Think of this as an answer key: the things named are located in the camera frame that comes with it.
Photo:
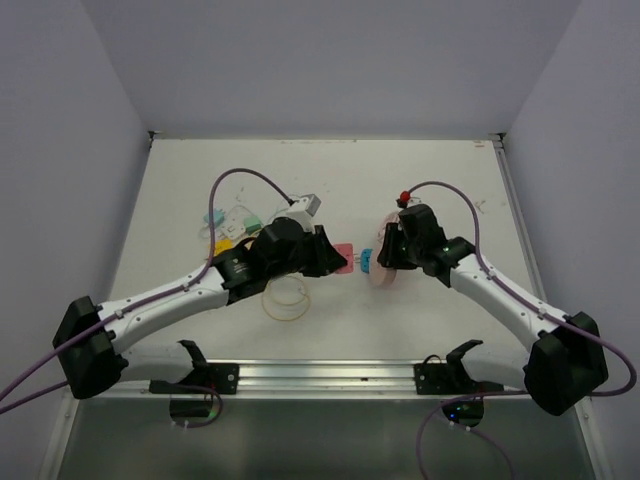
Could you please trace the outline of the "pink socket cube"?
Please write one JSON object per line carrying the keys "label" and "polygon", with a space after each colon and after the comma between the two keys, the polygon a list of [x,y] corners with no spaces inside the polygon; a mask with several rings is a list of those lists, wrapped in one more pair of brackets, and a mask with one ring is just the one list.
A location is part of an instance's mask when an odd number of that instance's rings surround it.
{"label": "pink socket cube", "polygon": [[346,264],[335,271],[336,274],[351,274],[354,272],[356,255],[354,246],[351,243],[338,243],[333,245],[334,249],[345,260]]}

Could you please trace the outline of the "blue socket cube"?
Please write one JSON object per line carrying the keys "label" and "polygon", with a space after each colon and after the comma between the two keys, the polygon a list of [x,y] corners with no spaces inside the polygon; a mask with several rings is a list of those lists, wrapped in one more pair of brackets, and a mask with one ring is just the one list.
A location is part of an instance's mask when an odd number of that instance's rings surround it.
{"label": "blue socket cube", "polygon": [[372,263],[375,261],[375,254],[372,248],[365,248],[359,255],[360,270],[369,274],[371,272]]}

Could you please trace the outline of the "green plug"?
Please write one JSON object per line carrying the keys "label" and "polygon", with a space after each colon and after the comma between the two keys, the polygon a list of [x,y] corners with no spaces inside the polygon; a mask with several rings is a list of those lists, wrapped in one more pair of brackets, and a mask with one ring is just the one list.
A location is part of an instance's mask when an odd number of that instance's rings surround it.
{"label": "green plug", "polygon": [[251,236],[263,228],[263,223],[256,215],[250,215],[243,219],[243,227],[245,233]]}

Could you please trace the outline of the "yellow socket cube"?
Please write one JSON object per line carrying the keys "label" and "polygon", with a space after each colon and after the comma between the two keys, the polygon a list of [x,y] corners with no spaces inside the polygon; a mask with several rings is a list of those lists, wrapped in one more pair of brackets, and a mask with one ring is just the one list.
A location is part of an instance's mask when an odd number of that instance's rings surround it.
{"label": "yellow socket cube", "polygon": [[218,256],[221,253],[232,249],[234,247],[234,242],[228,238],[223,238],[213,241],[210,246],[213,248],[213,256]]}

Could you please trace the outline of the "teal charger plug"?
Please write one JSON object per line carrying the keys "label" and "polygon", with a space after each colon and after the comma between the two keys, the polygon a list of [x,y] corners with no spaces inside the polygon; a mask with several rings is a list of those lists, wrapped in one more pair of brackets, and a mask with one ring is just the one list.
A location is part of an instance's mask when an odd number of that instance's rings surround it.
{"label": "teal charger plug", "polygon": [[215,226],[222,224],[225,220],[225,212],[223,210],[215,208],[212,214],[205,214],[203,221],[206,225],[213,223]]}

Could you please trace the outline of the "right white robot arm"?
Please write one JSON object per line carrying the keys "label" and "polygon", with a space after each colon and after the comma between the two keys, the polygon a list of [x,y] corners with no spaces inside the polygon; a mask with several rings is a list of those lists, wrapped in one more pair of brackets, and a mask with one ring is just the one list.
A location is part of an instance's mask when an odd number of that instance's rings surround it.
{"label": "right white robot arm", "polygon": [[559,416],[607,380],[599,329],[589,315],[568,315],[503,277],[474,244],[447,237],[429,206],[407,207],[385,222],[376,262],[390,274],[421,270],[482,307],[519,342],[513,348],[472,339],[439,364],[416,365],[416,374],[438,391],[523,390]]}

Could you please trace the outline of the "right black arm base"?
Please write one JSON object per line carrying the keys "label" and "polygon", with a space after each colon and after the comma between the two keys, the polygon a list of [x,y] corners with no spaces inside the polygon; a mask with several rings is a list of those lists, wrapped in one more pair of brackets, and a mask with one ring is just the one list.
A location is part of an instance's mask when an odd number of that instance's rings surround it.
{"label": "right black arm base", "polygon": [[413,379],[418,395],[465,395],[482,392],[500,392],[502,384],[473,380],[462,365],[465,354],[482,340],[469,340],[449,352],[445,359],[436,354],[413,364]]}

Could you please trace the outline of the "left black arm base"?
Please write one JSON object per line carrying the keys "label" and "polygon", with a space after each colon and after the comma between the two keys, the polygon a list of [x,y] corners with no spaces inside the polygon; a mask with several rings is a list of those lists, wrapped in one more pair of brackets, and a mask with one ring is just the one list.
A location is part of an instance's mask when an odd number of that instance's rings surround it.
{"label": "left black arm base", "polygon": [[240,366],[238,363],[226,361],[209,362],[192,340],[181,340],[179,345],[189,356],[187,374],[173,382],[151,380],[149,391],[152,394],[196,392],[197,387],[213,389],[222,395],[234,395],[237,393],[240,379]]}

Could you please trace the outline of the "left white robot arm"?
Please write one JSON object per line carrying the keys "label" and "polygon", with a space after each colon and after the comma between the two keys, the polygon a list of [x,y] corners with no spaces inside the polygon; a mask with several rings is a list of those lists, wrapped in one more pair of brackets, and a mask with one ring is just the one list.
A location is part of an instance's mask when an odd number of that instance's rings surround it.
{"label": "left white robot arm", "polygon": [[120,382],[153,380],[193,393],[210,385],[197,345],[180,340],[159,349],[140,341],[196,314],[262,293],[289,274],[321,278],[346,267],[321,225],[306,232],[279,218],[257,237],[209,259],[201,270],[145,294],[101,305],[84,296],[67,308],[53,338],[54,352],[77,399],[93,398]]}

